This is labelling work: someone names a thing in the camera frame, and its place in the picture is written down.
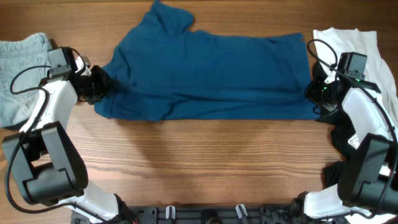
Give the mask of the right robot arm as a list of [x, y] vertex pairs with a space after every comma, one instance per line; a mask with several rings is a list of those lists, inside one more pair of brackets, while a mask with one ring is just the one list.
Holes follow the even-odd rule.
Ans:
[[379, 88], [364, 79], [366, 60], [355, 52], [341, 54], [339, 62], [330, 67], [336, 80], [329, 84], [314, 80], [305, 92], [323, 115], [344, 113], [359, 146], [337, 184], [293, 199], [291, 217], [308, 223], [353, 215], [372, 222], [379, 217], [397, 218], [396, 129], [379, 101]]

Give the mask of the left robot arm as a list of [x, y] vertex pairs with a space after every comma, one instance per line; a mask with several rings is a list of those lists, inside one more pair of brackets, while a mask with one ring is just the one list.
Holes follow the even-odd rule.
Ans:
[[90, 105], [108, 92], [110, 79], [73, 48], [49, 50], [47, 75], [35, 90], [39, 100], [27, 123], [2, 141], [9, 203], [29, 214], [67, 207], [91, 223], [137, 223], [136, 214], [116, 194], [88, 178], [83, 159], [66, 133], [72, 108]]

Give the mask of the blue t-shirt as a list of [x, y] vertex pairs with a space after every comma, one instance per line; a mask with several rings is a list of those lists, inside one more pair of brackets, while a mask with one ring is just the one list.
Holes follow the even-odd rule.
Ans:
[[115, 47], [113, 80], [94, 106], [105, 118], [315, 119], [300, 33], [277, 37], [191, 31], [193, 15], [155, 1]]

